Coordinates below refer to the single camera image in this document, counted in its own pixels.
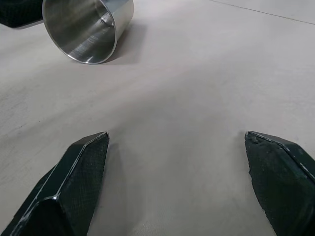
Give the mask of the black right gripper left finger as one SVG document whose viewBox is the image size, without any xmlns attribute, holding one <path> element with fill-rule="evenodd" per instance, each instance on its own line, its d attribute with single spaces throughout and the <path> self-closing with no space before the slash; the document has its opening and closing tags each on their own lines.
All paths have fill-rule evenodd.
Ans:
<svg viewBox="0 0 315 236">
<path fill-rule="evenodd" d="M 102 189 L 108 145 L 107 132 L 70 145 L 0 236 L 87 236 Z"/>
</svg>

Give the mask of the stainless steel cup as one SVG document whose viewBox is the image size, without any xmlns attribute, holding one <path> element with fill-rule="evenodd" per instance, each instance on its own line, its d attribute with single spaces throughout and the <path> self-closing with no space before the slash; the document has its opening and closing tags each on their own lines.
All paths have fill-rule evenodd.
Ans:
<svg viewBox="0 0 315 236">
<path fill-rule="evenodd" d="M 133 0 L 43 0 L 42 17 L 54 44 L 83 64 L 114 53 L 134 14 Z"/>
</svg>

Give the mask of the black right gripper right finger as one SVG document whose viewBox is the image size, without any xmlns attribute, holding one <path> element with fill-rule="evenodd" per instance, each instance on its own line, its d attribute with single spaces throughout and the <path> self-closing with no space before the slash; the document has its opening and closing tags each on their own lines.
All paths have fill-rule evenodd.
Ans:
<svg viewBox="0 0 315 236">
<path fill-rule="evenodd" d="M 315 236 L 315 159 L 297 143 L 248 131 L 256 198 L 277 236 Z"/>
</svg>

